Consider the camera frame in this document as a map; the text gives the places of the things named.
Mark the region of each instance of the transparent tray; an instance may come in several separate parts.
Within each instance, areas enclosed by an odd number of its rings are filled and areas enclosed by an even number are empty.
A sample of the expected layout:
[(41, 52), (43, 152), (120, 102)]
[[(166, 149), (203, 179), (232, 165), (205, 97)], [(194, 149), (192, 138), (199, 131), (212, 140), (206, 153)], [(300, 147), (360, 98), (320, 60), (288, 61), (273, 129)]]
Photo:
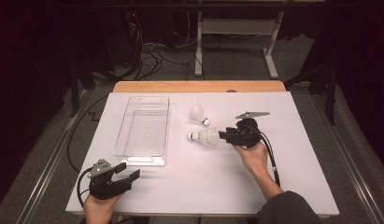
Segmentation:
[(130, 97), (114, 155), (128, 165), (165, 165), (168, 112), (168, 97)]

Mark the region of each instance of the white feather shuttlecock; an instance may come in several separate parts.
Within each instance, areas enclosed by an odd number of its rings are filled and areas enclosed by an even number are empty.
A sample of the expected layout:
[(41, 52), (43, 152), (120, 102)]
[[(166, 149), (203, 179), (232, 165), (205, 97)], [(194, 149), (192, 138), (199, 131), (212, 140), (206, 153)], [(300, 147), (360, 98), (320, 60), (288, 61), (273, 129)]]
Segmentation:
[(192, 109), (190, 118), (197, 120), (206, 126), (209, 124), (209, 119), (206, 117), (206, 114), (200, 105), (197, 105)]
[(215, 128), (203, 129), (198, 133), (189, 133), (188, 139), (199, 142), (204, 146), (215, 146), (219, 139), (219, 133)]

